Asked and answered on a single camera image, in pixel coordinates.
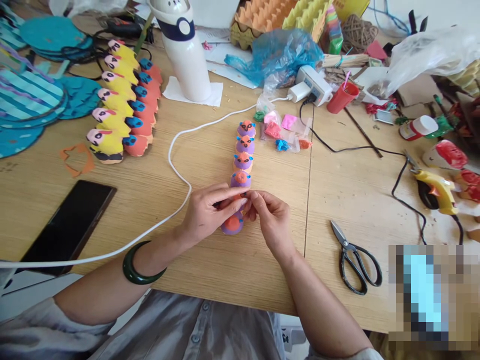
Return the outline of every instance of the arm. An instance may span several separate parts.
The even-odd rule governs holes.
[[[235,200],[221,210],[213,204],[246,190],[219,183],[194,191],[182,224],[140,247],[133,258],[133,268],[143,276],[161,272],[183,252],[210,236],[247,199]],[[118,318],[150,287],[129,282],[122,270],[123,260],[124,255],[115,258],[59,292],[54,297],[58,307],[68,318],[85,325],[107,324]]]
[[[289,206],[265,191],[251,191],[248,196],[252,207],[245,216],[254,221],[259,215],[261,232],[285,275],[310,345],[331,358],[371,348],[359,324],[295,249]]]

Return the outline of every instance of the egg tray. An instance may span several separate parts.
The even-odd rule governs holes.
[[[247,50],[261,34],[274,29],[303,29],[317,43],[333,0],[250,0],[241,6],[230,27],[230,41]]]
[[[472,62],[463,71],[447,78],[470,96],[474,98],[480,96],[480,89],[476,82],[476,80],[480,81],[480,59]]]

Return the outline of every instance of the glue bottle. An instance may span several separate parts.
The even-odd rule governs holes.
[[[181,91],[193,102],[212,93],[204,49],[195,34],[194,12],[188,0],[147,0],[161,29],[165,51]]]
[[[406,122],[398,131],[402,138],[408,141],[419,139],[425,135],[431,134],[439,129],[435,119],[428,115],[420,116],[413,121]]]

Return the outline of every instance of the smartphone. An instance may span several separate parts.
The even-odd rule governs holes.
[[[116,188],[79,180],[21,259],[22,262],[75,260],[112,200]],[[72,266],[28,270],[59,276]]]

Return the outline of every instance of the white cable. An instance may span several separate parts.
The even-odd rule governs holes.
[[[279,97],[279,98],[276,98],[276,99],[273,99],[271,102],[275,102],[275,101],[279,101],[279,100],[290,100],[290,97]],[[87,258],[84,258],[84,259],[79,259],[79,260],[69,260],[69,261],[44,261],[44,262],[8,262],[8,261],[0,261],[0,269],[17,269],[17,268],[52,268],[52,267],[65,267],[65,266],[72,266],[72,265],[79,265],[79,264],[85,264],[85,263],[91,263],[91,262],[95,262],[95,261],[98,261],[98,260],[103,260],[103,259],[106,259],[106,258],[110,258],[112,256],[115,256],[115,255],[118,255],[122,252],[124,252],[125,250],[127,250],[129,247],[131,247],[133,244],[135,244],[136,242],[138,242],[139,240],[141,240],[144,236],[148,235],[149,233],[151,233],[153,230],[155,230],[156,228],[158,228],[160,225],[166,223],[168,220],[170,220],[171,218],[173,218],[175,215],[177,215],[181,210],[182,208],[185,206],[185,204],[187,203],[187,201],[189,200],[189,197],[190,197],[190,194],[192,193],[192,185],[187,181],[185,180],[185,178],[180,175],[180,173],[177,171],[177,169],[175,168],[174,164],[172,163],[172,159],[171,159],[171,154],[172,154],[172,148],[174,147],[174,144],[175,144],[175,141],[177,140],[177,138],[182,135],[182,134],[186,134],[186,133],[191,133],[191,132],[194,132],[194,131],[197,131],[197,130],[200,130],[204,127],[207,127],[207,126],[210,126],[210,125],[213,125],[213,124],[217,124],[223,120],[225,120],[226,118],[228,118],[229,116],[231,115],[235,115],[235,114],[240,114],[240,113],[244,113],[248,110],[251,110],[253,109],[254,107],[256,107],[257,105],[252,105],[250,107],[247,107],[246,109],[243,109],[243,110],[238,110],[238,111],[233,111],[227,115],[225,115],[224,117],[218,119],[218,120],[215,120],[215,121],[212,121],[212,122],[208,122],[208,123],[205,123],[203,125],[200,125],[200,126],[197,126],[196,128],[193,128],[193,129],[190,129],[190,130],[184,130],[184,131],[180,131],[177,135],[175,135],[175,137],[173,138],[173,140],[171,141],[171,144],[170,144],[170,148],[168,149],[168,163],[170,164],[171,168],[173,169],[173,171],[175,172],[175,174],[177,174],[177,176],[185,183],[188,185],[188,192],[186,194],[186,197],[185,197],[185,200],[183,201],[183,203],[180,205],[180,207],[173,213],[171,214],[170,216],[167,216],[166,218],[164,218],[162,221],[156,223],[155,225],[153,225],[151,228],[149,228],[147,231],[141,233],[139,236],[137,236],[135,239],[133,239],[132,241],[130,241],[128,244],[126,244],[125,246],[119,248],[118,250],[115,250],[115,251],[112,251],[112,252],[109,252],[105,255],[99,255],[99,256],[94,256],[94,257],[87,257]]]

